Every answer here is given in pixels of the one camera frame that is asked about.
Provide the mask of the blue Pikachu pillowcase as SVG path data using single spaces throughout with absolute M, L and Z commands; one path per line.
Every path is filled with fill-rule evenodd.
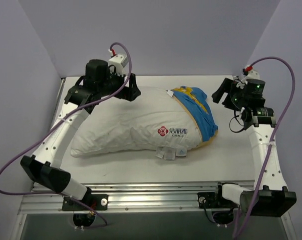
M 167 94 L 182 106 L 199 130 L 201 141 L 196 147 L 210 144 L 218 133 L 218 126 L 206 101 L 206 93 L 197 87 L 181 86 L 168 90 Z

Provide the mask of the white pillow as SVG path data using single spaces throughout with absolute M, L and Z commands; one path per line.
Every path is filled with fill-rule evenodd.
M 71 156 L 203 145 L 200 129 L 181 101 L 162 88 L 145 86 L 132 102 L 112 97 L 96 106 L 76 132 Z

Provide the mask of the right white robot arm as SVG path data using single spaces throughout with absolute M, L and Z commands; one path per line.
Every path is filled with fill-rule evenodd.
M 264 86 L 265 82 L 258 79 L 225 78 L 212 94 L 214 103 L 240 113 L 242 131 L 250 141 L 255 173 L 253 190 L 222 182 L 213 193 L 213 200 L 218 206 L 233 202 L 250 216 L 278 218 L 296 203 L 296 193 L 288 190 L 281 173 L 274 139 L 279 121 L 273 109 L 264 105 Z

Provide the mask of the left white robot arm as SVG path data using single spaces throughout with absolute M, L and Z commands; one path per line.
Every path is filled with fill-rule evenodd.
M 124 74 L 124 67 L 131 66 L 130 57 L 123 55 L 115 55 L 108 61 L 90 60 L 85 74 L 68 90 L 59 118 L 48 136 L 40 141 L 32 156 L 21 159 L 21 166 L 32 181 L 55 193 L 73 197 L 74 205 L 81 210 L 91 205 L 90 190 L 61 169 L 64 154 L 96 105 L 111 97 L 131 102 L 141 94 L 135 75 Z

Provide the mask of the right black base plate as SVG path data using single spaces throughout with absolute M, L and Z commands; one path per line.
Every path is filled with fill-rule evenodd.
M 200 209 L 230 209 L 233 206 L 233 203 L 229 200 L 225 200 L 221 197 L 219 197 L 216 193 L 214 192 L 198 192 L 197 193 L 198 197 L 198 206 Z

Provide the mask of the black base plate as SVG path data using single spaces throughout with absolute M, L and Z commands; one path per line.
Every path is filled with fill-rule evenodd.
M 216 193 L 214 192 L 198 192 L 197 193 L 198 197 L 198 206 L 200 209 L 230 209 L 233 206 L 233 203 L 229 200 L 225 200 L 221 197 L 219 197 Z
M 87 211 L 87 207 L 94 210 L 105 211 L 108 209 L 107 194 L 86 194 L 82 200 L 74 200 L 70 197 L 64 197 L 62 210 L 67 212 Z

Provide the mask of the aluminium frame rail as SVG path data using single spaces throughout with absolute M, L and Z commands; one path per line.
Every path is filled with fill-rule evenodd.
M 92 194 L 107 194 L 108 207 L 168 208 L 183 207 L 186 191 L 211 190 L 217 193 L 219 183 L 235 183 L 254 189 L 254 164 L 249 137 L 242 131 L 239 112 L 214 103 L 211 95 L 230 75 L 211 76 L 137 76 L 142 87 L 166 91 L 181 86 L 198 87 L 207 95 L 218 133 L 212 142 L 187 150 L 158 147 L 156 150 L 123 150 L 118 152 L 71 156 L 71 140 L 61 169 L 86 186 Z

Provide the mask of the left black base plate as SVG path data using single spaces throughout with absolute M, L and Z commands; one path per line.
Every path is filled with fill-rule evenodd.
M 64 197 L 62 210 L 67 212 L 87 211 L 87 207 L 94 210 L 105 211 L 108 209 L 107 194 L 86 194 L 82 200 L 74 200 L 70 197 Z

